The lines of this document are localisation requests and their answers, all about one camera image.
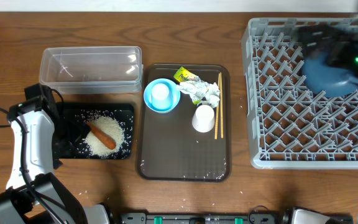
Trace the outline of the orange carrot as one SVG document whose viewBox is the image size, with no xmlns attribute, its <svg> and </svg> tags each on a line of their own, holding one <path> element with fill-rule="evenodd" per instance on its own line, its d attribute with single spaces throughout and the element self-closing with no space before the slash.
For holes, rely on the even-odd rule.
<svg viewBox="0 0 358 224">
<path fill-rule="evenodd" d="M 89 126 L 90 131 L 96 136 L 96 138 L 103 143 L 108 149 L 114 150 L 116 148 L 116 142 L 113 138 L 108 136 L 105 132 L 103 132 L 101 129 L 96 127 L 95 125 L 85 122 L 87 126 Z"/>
</svg>

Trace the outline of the pile of white rice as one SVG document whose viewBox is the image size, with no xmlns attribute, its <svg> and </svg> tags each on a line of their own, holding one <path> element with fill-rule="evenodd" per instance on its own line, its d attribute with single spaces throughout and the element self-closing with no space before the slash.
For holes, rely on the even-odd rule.
<svg viewBox="0 0 358 224">
<path fill-rule="evenodd" d="M 125 140 L 124 129 L 120 127 L 119 123 L 114 118 L 97 116 L 94 119 L 89 120 L 89 123 L 99 128 L 116 143 L 114 149 L 109 149 L 92 132 L 89 132 L 85 137 L 85 143 L 88 145 L 91 155 L 107 158 L 122 151 L 122 145 L 126 145 L 127 143 Z"/>
</svg>

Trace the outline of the blue plate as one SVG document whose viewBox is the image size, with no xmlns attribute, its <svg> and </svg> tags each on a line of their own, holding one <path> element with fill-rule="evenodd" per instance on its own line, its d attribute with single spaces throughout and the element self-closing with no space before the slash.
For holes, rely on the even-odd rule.
<svg viewBox="0 0 358 224">
<path fill-rule="evenodd" d="M 318 56 L 307 56 L 301 73 L 306 77 L 305 86 L 314 94 L 322 91 L 325 97 L 342 97 L 358 89 L 358 78 L 343 68 L 329 67 L 325 64 L 328 54 L 323 52 Z"/>
</svg>

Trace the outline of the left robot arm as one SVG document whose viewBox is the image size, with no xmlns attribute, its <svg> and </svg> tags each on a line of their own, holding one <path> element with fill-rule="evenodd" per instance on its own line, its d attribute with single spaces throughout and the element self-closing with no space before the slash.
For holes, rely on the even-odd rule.
<svg viewBox="0 0 358 224">
<path fill-rule="evenodd" d="M 0 223 L 109 223 L 102 204 L 83 207 L 56 178 L 58 148 L 69 146 L 53 90 L 25 88 L 25 101 L 6 111 L 14 133 L 14 161 L 0 194 Z"/>
</svg>

